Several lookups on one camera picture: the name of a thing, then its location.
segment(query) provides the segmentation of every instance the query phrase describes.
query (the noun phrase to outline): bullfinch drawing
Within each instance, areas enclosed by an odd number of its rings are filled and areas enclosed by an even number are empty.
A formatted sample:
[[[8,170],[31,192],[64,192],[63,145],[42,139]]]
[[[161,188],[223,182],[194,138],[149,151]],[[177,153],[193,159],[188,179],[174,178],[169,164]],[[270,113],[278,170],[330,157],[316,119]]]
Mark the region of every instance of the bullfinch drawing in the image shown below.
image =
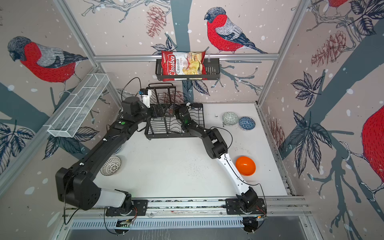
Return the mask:
[[[365,186],[372,193],[372,198],[368,200],[375,202],[375,194],[379,190],[384,189],[384,106],[365,121],[361,137],[363,154],[351,152],[346,142],[341,143],[348,150],[346,161],[350,159],[351,154],[360,157],[367,161],[373,171],[380,177],[381,185],[374,190],[370,189],[366,183],[360,182],[361,185]]]
[[[243,33],[241,28],[231,22],[225,10],[221,7],[214,7],[208,10],[204,17],[208,20],[208,39],[214,45],[218,52],[231,51],[242,48],[250,48],[259,53],[266,53],[258,49]]]
[[[36,77],[51,83],[63,83],[75,74],[77,65],[87,57],[63,51],[60,48],[46,47],[32,42],[29,38],[17,36],[9,41],[8,51],[13,61],[17,59]]]

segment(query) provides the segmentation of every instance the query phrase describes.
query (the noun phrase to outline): bird beak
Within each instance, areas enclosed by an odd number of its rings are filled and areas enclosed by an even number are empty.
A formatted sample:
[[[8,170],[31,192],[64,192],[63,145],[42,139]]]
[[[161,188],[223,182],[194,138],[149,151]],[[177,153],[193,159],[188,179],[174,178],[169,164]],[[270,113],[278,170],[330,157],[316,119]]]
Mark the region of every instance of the bird beak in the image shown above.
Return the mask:
[[[13,61],[16,60],[16,56],[15,56],[15,53],[14,53],[14,52],[10,52],[10,53],[9,53],[9,56],[11,56],[11,58],[12,58]]]

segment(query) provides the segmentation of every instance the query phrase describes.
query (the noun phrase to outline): white table surface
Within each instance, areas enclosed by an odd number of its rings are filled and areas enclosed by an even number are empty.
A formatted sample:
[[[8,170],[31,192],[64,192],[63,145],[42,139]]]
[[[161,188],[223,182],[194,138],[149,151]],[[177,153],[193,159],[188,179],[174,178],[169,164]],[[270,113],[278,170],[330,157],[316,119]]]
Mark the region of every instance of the white table surface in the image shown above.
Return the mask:
[[[239,125],[225,126],[233,135],[228,150],[235,163],[240,156],[253,159],[256,172],[244,179],[260,183],[266,196],[286,196],[286,190],[275,164],[254,104],[204,104],[205,127],[222,127],[222,115],[232,111],[239,117],[249,116],[256,122],[251,131]],[[219,129],[229,146],[231,136]],[[236,190],[216,159],[211,159],[197,137],[148,140],[144,131],[136,132],[117,154],[122,160],[119,171],[111,176],[99,173],[98,187],[124,190],[132,197],[229,197]],[[262,196],[260,186],[253,187]]]

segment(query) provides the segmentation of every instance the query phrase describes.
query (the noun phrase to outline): orange bowl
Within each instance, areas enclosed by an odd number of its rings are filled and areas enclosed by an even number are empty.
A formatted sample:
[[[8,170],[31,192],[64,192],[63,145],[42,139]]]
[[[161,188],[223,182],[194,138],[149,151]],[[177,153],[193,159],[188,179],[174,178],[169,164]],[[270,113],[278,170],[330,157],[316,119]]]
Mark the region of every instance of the orange bowl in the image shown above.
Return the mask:
[[[239,157],[236,160],[236,168],[241,175],[251,176],[256,172],[256,165],[249,157]]]

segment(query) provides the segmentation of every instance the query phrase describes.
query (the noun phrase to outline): bird head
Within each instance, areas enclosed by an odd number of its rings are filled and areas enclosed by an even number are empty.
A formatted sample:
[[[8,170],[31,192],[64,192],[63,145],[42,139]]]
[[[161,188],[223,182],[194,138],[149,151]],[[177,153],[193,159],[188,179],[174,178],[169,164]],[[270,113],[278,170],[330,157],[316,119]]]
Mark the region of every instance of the bird head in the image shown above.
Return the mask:
[[[8,43],[8,51],[13,61],[20,59],[21,61],[26,61],[24,47],[31,43],[32,41],[29,38],[23,36],[14,37]]]
[[[209,23],[212,23],[217,16],[226,14],[224,8],[214,7],[207,11],[204,20],[208,20]]]

